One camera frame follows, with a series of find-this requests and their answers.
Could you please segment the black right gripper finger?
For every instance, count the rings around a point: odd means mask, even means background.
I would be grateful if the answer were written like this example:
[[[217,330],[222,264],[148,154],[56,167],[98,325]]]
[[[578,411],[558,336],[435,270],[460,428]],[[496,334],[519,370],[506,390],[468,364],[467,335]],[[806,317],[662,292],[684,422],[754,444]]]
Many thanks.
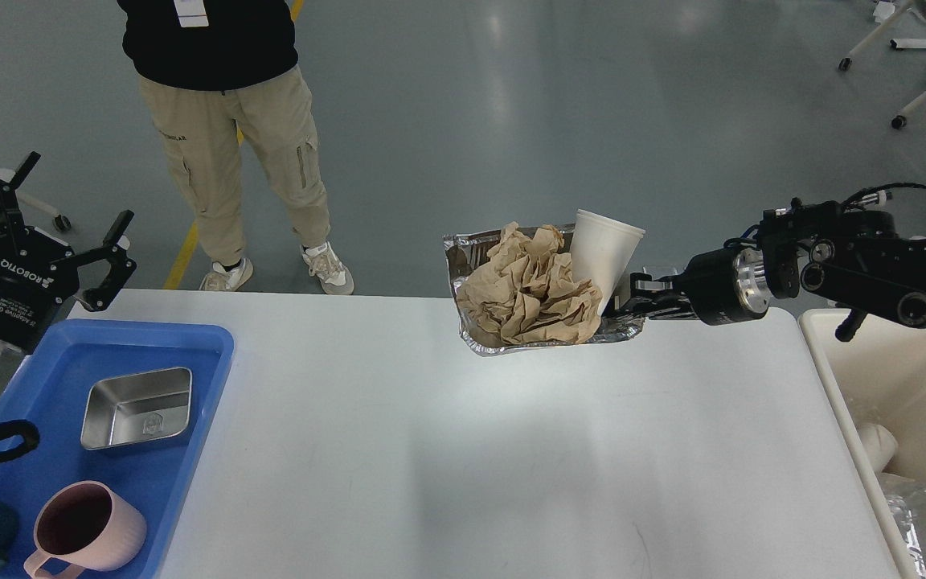
[[[629,275],[631,296],[639,299],[662,299],[686,297],[678,276],[669,275],[653,278],[648,273],[632,273]]]
[[[683,294],[637,294],[615,311],[617,318],[699,320]]]

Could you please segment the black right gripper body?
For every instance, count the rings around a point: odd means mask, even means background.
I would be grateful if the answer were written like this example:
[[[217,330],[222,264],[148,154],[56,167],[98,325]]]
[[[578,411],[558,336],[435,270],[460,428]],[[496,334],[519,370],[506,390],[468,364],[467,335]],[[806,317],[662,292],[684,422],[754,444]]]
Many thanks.
[[[681,293],[697,318],[710,326],[764,318],[774,297],[762,252],[735,246],[694,257],[681,273]]]

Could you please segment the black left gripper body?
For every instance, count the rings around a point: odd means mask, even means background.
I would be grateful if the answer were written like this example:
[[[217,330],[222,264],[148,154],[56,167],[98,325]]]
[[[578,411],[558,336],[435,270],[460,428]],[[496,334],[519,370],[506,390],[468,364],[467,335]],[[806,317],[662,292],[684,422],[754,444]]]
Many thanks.
[[[73,256],[71,245],[40,228],[26,228],[21,244],[0,233],[0,342],[32,353],[63,301],[77,289],[76,274],[51,263]]]

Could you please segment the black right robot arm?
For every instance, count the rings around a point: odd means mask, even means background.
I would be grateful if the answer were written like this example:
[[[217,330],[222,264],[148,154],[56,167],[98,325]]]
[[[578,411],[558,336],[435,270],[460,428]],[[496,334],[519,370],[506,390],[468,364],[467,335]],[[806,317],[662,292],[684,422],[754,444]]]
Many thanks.
[[[849,313],[835,337],[849,342],[875,316],[926,329],[926,237],[907,239],[883,206],[903,183],[863,188],[843,201],[767,210],[720,249],[692,257],[680,273],[633,273],[606,318],[698,319],[730,325],[763,318],[775,299],[800,292]]]

